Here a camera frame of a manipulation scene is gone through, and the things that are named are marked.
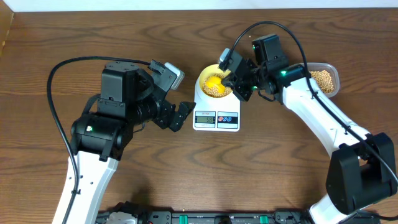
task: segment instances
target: digital kitchen scale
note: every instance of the digital kitchen scale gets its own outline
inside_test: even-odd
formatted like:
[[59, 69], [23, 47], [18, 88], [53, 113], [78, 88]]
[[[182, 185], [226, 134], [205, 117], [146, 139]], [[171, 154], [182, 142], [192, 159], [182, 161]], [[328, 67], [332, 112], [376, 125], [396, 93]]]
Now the digital kitchen scale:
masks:
[[212, 74], [227, 76], [230, 71], [223, 72], [218, 65], [206, 67], [200, 74], [195, 85], [195, 103], [193, 110], [193, 128], [197, 131], [239, 131], [241, 122], [241, 102], [231, 92], [214, 98], [203, 92], [201, 83]]

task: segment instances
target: robotic arm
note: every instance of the robotic arm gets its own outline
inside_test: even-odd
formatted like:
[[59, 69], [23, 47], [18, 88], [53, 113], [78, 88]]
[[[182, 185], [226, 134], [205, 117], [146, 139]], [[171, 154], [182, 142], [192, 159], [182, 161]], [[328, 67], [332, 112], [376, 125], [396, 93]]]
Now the robotic arm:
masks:
[[[248, 101], [254, 90], [268, 101], [278, 101], [296, 113], [322, 142], [331, 157], [326, 190], [328, 194], [313, 205], [309, 214], [314, 223], [334, 224], [347, 215], [390, 197], [397, 192], [397, 183], [370, 152], [314, 99], [308, 88], [306, 72], [301, 65], [289, 66], [275, 34], [252, 42], [258, 68], [250, 59], [236, 52], [229, 59], [229, 49], [220, 57], [220, 69], [231, 73], [222, 84], [233, 89], [241, 101]], [[383, 158], [395, 173], [394, 145], [384, 133], [375, 136], [358, 126], [337, 108], [310, 79], [320, 100], [352, 131], [363, 138]], [[261, 90], [273, 99], [264, 96]], [[360, 166], [358, 159], [367, 161]]]
[[[105, 189], [118, 167], [123, 149], [133, 134], [152, 120], [160, 128], [180, 130], [195, 103], [181, 102], [178, 111], [165, 97], [176, 90], [184, 73], [170, 63], [152, 61], [152, 75], [131, 62], [111, 62], [102, 72], [101, 94], [87, 102], [71, 130], [71, 148], [79, 184], [75, 201], [68, 211], [75, 176], [69, 159], [68, 174], [53, 223], [87, 223], [96, 221]], [[97, 101], [97, 112], [90, 108]], [[142, 129], [134, 127], [142, 124]]]

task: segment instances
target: wooden surface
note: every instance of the wooden surface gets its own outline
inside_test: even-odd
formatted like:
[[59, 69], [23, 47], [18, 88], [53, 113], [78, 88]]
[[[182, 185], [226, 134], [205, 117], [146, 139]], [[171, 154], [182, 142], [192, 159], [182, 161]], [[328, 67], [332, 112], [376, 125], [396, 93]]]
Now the wooden surface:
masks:
[[[291, 28], [309, 62], [334, 65], [341, 90], [332, 101], [398, 147], [398, 9], [18, 13], [0, 59], [0, 222], [50, 223], [57, 208], [67, 151], [45, 95], [55, 64], [83, 55], [172, 62], [186, 77], [167, 98], [193, 101], [201, 70], [265, 19]], [[238, 51], [253, 58], [251, 40], [273, 32], [300, 62], [293, 40], [271, 26], [252, 30]], [[78, 62], [56, 74], [53, 97], [67, 133], [100, 92], [105, 63]], [[253, 95], [238, 133], [194, 131], [192, 116], [178, 133], [149, 123], [124, 150], [101, 208], [126, 200], [175, 210], [308, 208], [326, 192], [328, 165], [295, 114]], [[397, 205], [395, 196], [371, 208], [391, 216]]]
[[14, 13], [8, 8], [6, 3], [0, 0], [0, 57], [2, 48], [6, 44], [13, 15]]

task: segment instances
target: yellow scoop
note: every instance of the yellow scoop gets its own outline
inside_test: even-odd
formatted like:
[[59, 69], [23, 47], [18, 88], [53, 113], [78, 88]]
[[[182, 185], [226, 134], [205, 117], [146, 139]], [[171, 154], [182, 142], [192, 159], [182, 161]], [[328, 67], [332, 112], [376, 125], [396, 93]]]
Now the yellow scoop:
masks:
[[219, 77], [210, 77], [209, 79], [207, 79], [206, 86], [208, 88], [213, 88], [215, 86], [217, 88], [218, 93], [225, 92], [225, 86], [221, 84], [221, 78]]

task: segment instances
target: yellow bowl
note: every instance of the yellow bowl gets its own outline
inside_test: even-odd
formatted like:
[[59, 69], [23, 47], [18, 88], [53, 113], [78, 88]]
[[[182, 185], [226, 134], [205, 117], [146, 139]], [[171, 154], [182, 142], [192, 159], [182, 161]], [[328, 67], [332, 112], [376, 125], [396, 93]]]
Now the yellow bowl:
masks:
[[201, 90], [203, 91], [203, 83], [209, 76], [214, 75], [214, 74], [220, 74], [224, 78], [229, 73], [231, 73], [231, 71], [227, 70], [227, 71], [223, 72], [221, 69], [219, 69], [218, 64], [207, 66], [203, 71], [201, 71], [201, 73], [199, 75], [199, 84], [200, 84]]

